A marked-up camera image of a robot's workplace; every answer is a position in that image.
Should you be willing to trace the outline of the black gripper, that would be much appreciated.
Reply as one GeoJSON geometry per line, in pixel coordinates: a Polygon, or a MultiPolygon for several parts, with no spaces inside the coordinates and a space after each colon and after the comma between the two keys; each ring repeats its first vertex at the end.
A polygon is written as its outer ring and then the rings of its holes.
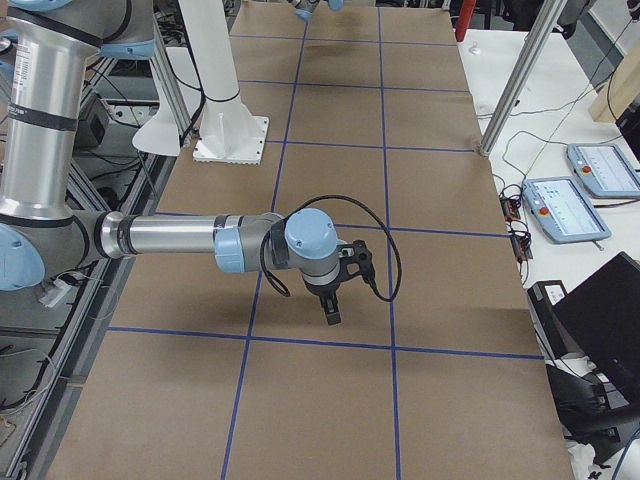
{"type": "Polygon", "coordinates": [[[337,292],[341,281],[332,281],[324,285],[315,285],[304,281],[307,290],[315,295],[322,306],[326,321],[329,325],[337,325],[341,322],[341,315],[338,306],[337,292]]]}

